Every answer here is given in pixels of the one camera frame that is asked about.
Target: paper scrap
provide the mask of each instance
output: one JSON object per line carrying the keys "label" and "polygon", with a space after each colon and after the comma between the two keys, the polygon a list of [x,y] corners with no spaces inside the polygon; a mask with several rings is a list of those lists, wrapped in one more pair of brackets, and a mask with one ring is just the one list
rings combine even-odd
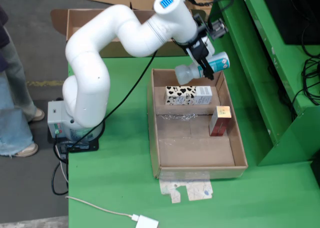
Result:
{"label": "paper scrap", "polygon": [[181,202],[181,195],[176,190],[178,187],[185,186],[189,201],[211,199],[214,193],[211,182],[206,180],[163,180],[159,179],[162,195],[170,195],[172,203]]}

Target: jeans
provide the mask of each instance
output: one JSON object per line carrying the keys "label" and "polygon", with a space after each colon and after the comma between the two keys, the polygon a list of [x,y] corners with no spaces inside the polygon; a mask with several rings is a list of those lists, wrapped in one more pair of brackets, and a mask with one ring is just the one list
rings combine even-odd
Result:
{"label": "jeans", "polygon": [[11,38],[0,52],[8,62],[7,69],[0,72],[0,155],[11,156],[34,143],[28,122],[35,117],[37,108]]}

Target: person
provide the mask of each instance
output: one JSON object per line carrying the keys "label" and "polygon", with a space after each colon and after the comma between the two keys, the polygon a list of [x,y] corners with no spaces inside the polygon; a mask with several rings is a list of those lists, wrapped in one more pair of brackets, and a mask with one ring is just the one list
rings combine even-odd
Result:
{"label": "person", "polygon": [[38,151],[28,122],[45,113],[28,92],[23,65],[4,27],[8,16],[0,6],[0,156],[29,157]]}

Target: teal bottle label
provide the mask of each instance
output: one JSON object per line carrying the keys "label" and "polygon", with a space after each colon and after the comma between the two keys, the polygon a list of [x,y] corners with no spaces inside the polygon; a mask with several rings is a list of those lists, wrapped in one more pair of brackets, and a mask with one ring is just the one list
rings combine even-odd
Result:
{"label": "teal bottle label", "polygon": [[[211,66],[213,72],[219,72],[225,69],[228,69],[230,64],[229,60],[222,58],[222,59],[217,59],[209,62],[209,65]],[[201,71],[203,70],[201,65],[198,66],[199,74],[200,77],[202,77]]]}

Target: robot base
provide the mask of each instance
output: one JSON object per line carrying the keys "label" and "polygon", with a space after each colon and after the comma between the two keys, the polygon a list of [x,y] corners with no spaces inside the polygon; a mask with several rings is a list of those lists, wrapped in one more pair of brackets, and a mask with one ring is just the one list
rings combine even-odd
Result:
{"label": "robot base", "polygon": [[100,124],[79,144],[71,148],[91,128],[84,128],[77,124],[67,113],[63,100],[48,103],[47,123],[47,140],[51,144],[57,143],[60,154],[66,154],[67,151],[70,153],[97,151],[99,149],[98,140],[105,130],[105,124]]}

